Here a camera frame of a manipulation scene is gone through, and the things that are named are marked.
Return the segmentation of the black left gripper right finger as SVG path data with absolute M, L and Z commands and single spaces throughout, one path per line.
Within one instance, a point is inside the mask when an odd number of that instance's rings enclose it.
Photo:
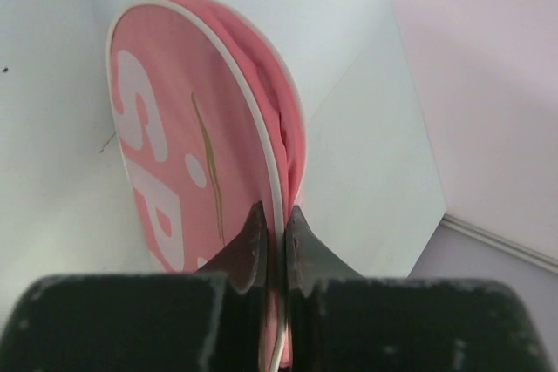
M 367 278 L 295 207 L 285 231 L 294 371 L 549 371 L 518 295 L 497 281 Z

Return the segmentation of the pink racket bag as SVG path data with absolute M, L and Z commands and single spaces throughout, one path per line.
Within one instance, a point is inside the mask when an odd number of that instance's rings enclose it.
M 191 272 L 261 203 L 268 298 L 259 367 L 289 361 L 284 230 L 306 164 L 296 86 L 273 44 L 215 0 L 139 0 L 106 43 L 112 115 L 146 243 L 168 272 Z

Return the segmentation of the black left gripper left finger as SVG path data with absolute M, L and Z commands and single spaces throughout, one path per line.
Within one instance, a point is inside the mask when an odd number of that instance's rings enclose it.
M 262 371 L 268 229 L 254 204 L 191 274 L 66 274 L 33 282 L 1 335 L 4 371 Z

